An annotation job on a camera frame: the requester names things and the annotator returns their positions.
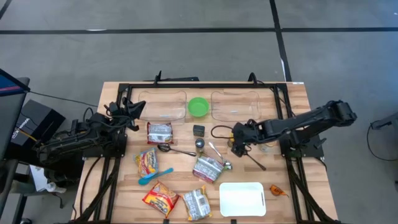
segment blue screen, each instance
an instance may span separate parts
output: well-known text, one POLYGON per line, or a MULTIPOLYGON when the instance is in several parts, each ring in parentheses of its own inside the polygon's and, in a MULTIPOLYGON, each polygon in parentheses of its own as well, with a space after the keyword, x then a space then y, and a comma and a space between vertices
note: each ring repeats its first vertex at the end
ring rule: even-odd
POLYGON ((16 94, 24 92, 24 89, 8 78, 0 75, 0 94, 16 94))

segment blue spoon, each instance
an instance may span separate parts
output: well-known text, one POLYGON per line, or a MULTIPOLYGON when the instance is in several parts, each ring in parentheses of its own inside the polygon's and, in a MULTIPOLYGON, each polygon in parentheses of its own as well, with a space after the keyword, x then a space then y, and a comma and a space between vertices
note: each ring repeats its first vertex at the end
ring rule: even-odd
POLYGON ((165 170, 163 172, 160 172, 160 173, 157 173, 157 174, 153 175, 152 177, 141 178, 141 179, 138 180, 138 184, 139 185, 147 185, 152 179, 155 179, 156 177, 160 177, 161 175, 164 175, 164 174, 171 173, 173 171, 174 171, 173 168, 168 168, 167 170, 165 170))

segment black box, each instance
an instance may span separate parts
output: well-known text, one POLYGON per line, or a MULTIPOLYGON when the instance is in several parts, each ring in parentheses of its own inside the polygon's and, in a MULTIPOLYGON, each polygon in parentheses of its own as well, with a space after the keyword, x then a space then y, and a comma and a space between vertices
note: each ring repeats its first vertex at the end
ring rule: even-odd
POLYGON ((205 127, 200 125, 193 125, 193 135, 205 137, 205 127))
MULTIPOLYGON (((61 126, 65 117, 55 110, 36 101, 29 100, 22 107, 16 127, 30 134, 42 142, 48 141, 61 126)), ((11 137, 11 142, 22 146, 24 149, 32 149, 35 141, 16 129, 11 137)))

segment silver spoon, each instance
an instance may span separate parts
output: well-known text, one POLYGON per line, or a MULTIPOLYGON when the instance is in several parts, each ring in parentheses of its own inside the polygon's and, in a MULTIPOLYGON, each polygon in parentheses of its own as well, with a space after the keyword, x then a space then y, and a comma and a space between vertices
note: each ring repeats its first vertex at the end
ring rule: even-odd
POLYGON ((184 154, 187 154, 190 156, 197 156, 197 154, 195 152, 179 151, 176 149, 172 149, 169 144, 158 144, 157 148, 162 152, 169 152, 170 150, 173 150, 173 151, 181 152, 181 153, 184 153, 184 154))

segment white plastic plate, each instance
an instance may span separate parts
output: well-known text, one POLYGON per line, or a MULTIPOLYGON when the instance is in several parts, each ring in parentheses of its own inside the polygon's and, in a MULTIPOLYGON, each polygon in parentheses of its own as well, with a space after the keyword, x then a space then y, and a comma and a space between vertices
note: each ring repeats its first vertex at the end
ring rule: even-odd
POLYGON ((222 183, 220 185, 220 212, 230 216, 264 216, 266 200, 259 182, 222 183))

